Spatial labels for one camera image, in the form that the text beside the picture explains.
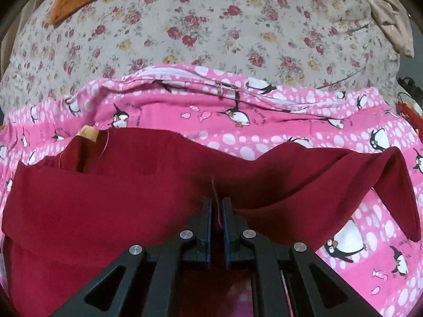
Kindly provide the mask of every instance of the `metal screw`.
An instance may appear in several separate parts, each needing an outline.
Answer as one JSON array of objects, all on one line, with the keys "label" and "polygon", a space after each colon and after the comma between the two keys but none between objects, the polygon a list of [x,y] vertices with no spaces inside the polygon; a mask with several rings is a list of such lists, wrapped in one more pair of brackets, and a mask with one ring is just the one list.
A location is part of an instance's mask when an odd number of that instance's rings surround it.
[{"label": "metal screw", "polygon": [[135,244],[132,247],[130,247],[130,254],[132,255],[138,255],[138,254],[141,254],[141,252],[142,252],[141,245]]},{"label": "metal screw", "polygon": [[242,233],[242,235],[245,238],[254,238],[257,234],[254,230],[244,230],[244,232]]},{"label": "metal screw", "polygon": [[304,251],[306,251],[306,250],[307,250],[307,246],[306,246],[304,243],[302,243],[302,242],[297,242],[297,243],[295,243],[295,244],[293,245],[293,248],[294,248],[296,251],[300,252],[300,253],[302,253],[302,252],[304,252]]},{"label": "metal screw", "polygon": [[184,240],[189,240],[194,234],[190,230],[184,230],[182,231],[179,236]]}]

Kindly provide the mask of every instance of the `folded red garment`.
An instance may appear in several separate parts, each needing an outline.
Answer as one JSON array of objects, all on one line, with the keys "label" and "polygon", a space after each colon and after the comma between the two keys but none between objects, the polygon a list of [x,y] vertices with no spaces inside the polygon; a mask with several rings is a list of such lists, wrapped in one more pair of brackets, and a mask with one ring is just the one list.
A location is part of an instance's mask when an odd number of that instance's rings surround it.
[{"label": "folded red garment", "polygon": [[9,293],[22,317],[48,316],[132,244],[163,242],[203,196],[273,241],[321,247],[374,188],[405,235],[420,240],[398,148],[378,154],[286,142],[246,161],[162,130],[75,137],[62,155],[18,165],[3,214]]}]

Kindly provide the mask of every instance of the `triangular cutout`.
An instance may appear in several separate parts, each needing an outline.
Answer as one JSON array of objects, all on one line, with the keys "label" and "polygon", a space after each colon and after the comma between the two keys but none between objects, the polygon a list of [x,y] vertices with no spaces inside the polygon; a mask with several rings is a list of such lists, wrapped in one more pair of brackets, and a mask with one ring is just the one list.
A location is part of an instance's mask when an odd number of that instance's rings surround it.
[{"label": "triangular cutout", "polygon": [[101,311],[108,311],[113,303],[113,299],[122,281],[123,275],[125,274],[125,270],[126,268],[124,266],[117,266],[85,296],[85,303]]},{"label": "triangular cutout", "polygon": [[347,295],[318,266],[311,264],[310,271],[325,308],[331,309],[346,302]]}]

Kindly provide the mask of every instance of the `gold tag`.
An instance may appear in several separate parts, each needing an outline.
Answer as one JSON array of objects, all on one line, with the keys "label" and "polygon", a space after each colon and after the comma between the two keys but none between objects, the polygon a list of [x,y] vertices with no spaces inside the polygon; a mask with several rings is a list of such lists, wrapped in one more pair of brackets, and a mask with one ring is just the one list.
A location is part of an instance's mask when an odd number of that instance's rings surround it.
[{"label": "gold tag", "polygon": [[81,130],[79,130],[79,132],[77,133],[77,136],[84,137],[95,143],[99,136],[99,132],[100,131],[97,130],[96,128],[89,125],[85,125]]}]

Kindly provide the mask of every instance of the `pink penguin-print fabric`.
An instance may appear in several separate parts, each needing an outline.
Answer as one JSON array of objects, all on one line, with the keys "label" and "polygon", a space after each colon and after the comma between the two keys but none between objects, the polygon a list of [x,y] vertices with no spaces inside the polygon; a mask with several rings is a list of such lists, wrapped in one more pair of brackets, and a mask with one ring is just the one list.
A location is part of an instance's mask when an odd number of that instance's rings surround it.
[{"label": "pink penguin-print fabric", "polygon": [[[322,92],[273,86],[190,65],[158,65],[122,78],[97,79],[74,96],[10,112],[0,132],[1,213],[18,162],[32,165],[60,153],[84,125],[171,130],[250,161],[283,142],[357,152],[395,146],[407,162],[404,175],[411,177],[423,216],[422,144],[376,88]],[[336,190],[337,184],[322,189]],[[381,315],[392,317],[406,316],[421,295],[421,249],[422,242],[407,240],[371,190],[342,230],[316,253]],[[0,274],[7,288],[2,257]],[[236,301],[230,316],[252,316],[247,282],[234,285],[227,299]]]}]

